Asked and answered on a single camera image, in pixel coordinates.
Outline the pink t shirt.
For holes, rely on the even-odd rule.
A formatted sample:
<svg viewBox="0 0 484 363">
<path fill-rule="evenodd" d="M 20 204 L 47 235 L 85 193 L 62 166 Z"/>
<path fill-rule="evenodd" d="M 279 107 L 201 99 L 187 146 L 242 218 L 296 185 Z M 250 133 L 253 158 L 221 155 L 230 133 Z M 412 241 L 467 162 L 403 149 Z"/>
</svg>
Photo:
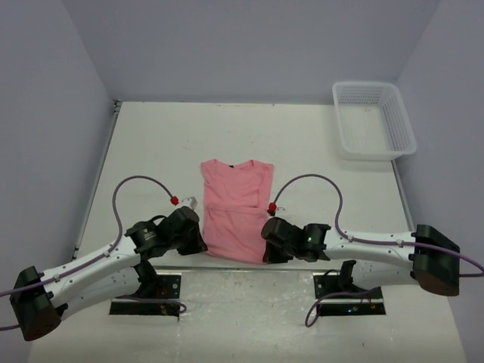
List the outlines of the pink t shirt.
<svg viewBox="0 0 484 363">
<path fill-rule="evenodd" d="M 203 233 L 216 258 L 262 264 L 274 165 L 248 160 L 237 165 L 213 159 L 200 164 L 203 176 Z"/>
</svg>

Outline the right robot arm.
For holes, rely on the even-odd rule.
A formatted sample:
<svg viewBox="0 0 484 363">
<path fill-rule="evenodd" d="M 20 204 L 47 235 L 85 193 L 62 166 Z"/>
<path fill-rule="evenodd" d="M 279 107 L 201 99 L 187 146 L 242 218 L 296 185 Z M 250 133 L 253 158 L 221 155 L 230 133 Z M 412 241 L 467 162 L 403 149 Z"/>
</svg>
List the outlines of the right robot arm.
<svg viewBox="0 0 484 363">
<path fill-rule="evenodd" d="M 262 227 L 264 260 L 285 263 L 340 260 L 337 279 L 326 293 L 354 297 L 359 292 L 387 285 L 418 285 L 440 296 L 460 292 L 459 247 L 428 225 L 415 232 L 375 234 L 375 244 L 363 243 L 370 234 L 356 237 L 334 226 L 311 223 L 302 228 L 273 217 Z"/>
</svg>

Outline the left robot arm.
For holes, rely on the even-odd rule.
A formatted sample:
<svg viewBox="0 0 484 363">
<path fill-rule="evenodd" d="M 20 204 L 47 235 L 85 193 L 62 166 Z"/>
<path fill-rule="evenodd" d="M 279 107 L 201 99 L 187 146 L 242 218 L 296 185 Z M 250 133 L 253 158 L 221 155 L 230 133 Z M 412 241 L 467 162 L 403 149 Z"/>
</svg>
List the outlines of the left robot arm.
<svg viewBox="0 0 484 363">
<path fill-rule="evenodd" d="M 109 299 L 177 304 L 156 294 L 162 288 L 150 260 L 170 250 L 181 256 L 206 251 L 199 221 L 192 208 L 182 206 L 167 217 L 135 223 L 114 242 L 80 259 L 44 271 L 24 269 L 10 304 L 25 341 L 37 340 L 77 312 Z"/>
</svg>

